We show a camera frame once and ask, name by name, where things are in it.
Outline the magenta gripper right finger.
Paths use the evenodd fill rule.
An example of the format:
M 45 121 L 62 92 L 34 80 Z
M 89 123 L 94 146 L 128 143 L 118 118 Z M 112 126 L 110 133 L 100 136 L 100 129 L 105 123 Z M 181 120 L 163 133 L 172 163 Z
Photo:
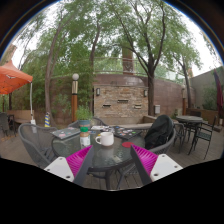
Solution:
M 134 144 L 131 145 L 130 154 L 137 167 L 143 185 L 157 181 L 182 169 L 168 155 L 156 155 Z

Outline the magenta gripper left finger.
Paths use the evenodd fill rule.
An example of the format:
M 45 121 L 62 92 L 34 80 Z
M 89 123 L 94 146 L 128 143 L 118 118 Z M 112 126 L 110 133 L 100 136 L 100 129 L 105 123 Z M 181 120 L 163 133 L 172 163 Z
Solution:
M 92 164 L 93 155 L 94 147 L 90 145 L 67 158 L 58 157 L 45 168 L 45 171 L 81 186 Z

